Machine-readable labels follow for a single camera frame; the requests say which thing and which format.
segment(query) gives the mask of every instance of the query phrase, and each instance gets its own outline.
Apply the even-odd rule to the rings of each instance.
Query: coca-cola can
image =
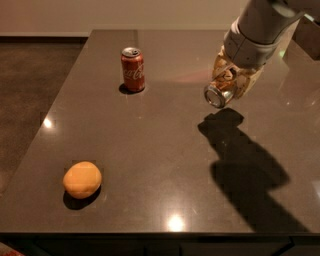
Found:
[[[145,87],[145,79],[141,50],[135,47],[123,49],[121,63],[125,87],[131,92],[142,91]]]

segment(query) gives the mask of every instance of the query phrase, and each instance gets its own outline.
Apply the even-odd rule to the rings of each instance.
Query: dark gray table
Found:
[[[203,88],[224,33],[93,31],[0,201],[2,236],[320,234],[320,63],[286,34],[219,111]],[[119,90],[127,46],[145,59],[133,95]],[[82,160],[103,183],[78,202],[62,178]]]

